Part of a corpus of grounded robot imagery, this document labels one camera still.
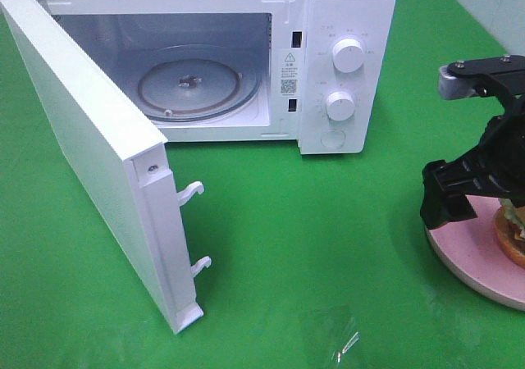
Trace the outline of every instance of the white knob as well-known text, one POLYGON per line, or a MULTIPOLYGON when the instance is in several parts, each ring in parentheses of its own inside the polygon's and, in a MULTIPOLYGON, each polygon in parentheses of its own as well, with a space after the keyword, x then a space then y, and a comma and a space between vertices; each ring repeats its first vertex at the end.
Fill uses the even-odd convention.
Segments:
POLYGON ((331 50, 334 66, 341 72, 356 71, 364 62, 363 45, 357 39, 342 39, 331 50))
POLYGON ((345 121, 355 112, 352 96, 346 92, 335 92, 326 98, 326 114, 333 121, 345 121))

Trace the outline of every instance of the control panel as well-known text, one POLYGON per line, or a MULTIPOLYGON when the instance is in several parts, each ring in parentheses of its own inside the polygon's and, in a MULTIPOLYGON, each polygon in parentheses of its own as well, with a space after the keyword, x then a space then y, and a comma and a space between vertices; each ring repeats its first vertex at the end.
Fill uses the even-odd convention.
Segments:
POLYGON ((301 153, 363 149, 395 0, 315 0, 309 18, 301 153))

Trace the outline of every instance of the green surface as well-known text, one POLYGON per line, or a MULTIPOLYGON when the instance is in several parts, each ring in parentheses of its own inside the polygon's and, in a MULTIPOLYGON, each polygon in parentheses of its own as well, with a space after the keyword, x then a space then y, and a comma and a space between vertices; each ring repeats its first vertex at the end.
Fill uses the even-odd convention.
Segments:
POLYGON ((0 367, 523 367, 525 315, 432 252, 420 171, 475 144, 496 100, 437 68, 502 48, 454 0, 397 0, 364 152, 169 144, 206 315, 173 335, 55 143, 0 18, 0 367))

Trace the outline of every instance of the open microwave door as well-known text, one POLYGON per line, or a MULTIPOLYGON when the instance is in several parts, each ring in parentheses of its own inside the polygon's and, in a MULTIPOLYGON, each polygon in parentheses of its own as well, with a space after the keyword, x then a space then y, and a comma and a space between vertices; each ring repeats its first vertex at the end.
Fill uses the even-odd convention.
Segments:
POLYGON ((178 332, 203 315, 166 138, 35 0, 0 0, 64 156, 178 332))

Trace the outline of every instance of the white microwave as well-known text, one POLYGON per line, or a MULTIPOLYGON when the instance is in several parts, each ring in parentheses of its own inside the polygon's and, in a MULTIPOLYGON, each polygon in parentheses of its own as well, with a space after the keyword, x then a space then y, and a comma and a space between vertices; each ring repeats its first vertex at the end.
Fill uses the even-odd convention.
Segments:
POLYGON ((168 141, 363 148, 395 0, 0 0, 57 141, 177 332, 203 315, 168 141))

